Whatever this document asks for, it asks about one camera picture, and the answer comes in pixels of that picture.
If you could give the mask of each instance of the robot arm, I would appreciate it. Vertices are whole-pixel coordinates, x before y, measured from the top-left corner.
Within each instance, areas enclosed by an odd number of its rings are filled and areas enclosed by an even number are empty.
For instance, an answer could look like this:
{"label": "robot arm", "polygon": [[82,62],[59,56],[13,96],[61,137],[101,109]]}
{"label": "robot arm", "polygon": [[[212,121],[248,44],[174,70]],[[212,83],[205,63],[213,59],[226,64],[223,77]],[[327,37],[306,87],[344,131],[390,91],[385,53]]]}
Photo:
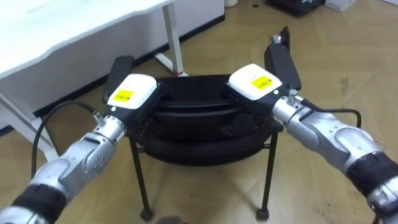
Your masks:
{"label": "robot arm", "polygon": [[304,106],[297,91],[286,89],[257,65],[241,68],[228,84],[236,101],[259,115],[271,114],[296,140],[347,176],[385,223],[398,223],[398,165],[367,132]]}
{"label": "robot arm", "polygon": [[126,125],[137,126],[161,95],[154,78],[129,75],[109,98],[107,116],[62,156],[44,164],[25,191],[0,212],[0,223],[55,223],[87,182],[105,170]]}

